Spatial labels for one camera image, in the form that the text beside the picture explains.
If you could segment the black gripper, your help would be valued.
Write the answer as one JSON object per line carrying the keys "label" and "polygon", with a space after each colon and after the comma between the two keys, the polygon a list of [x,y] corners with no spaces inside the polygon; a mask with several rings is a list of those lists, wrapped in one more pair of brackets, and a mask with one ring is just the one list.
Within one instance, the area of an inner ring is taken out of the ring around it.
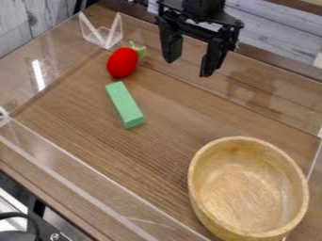
{"label": "black gripper", "polygon": [[167,63],[182,56],[182,34],[215,35],[207,42],[201,67],[201,77],[211,76],[227,52],[235,51],[243,22],[226,13],[226,0],[158,0],[158,6],[160,49]]}

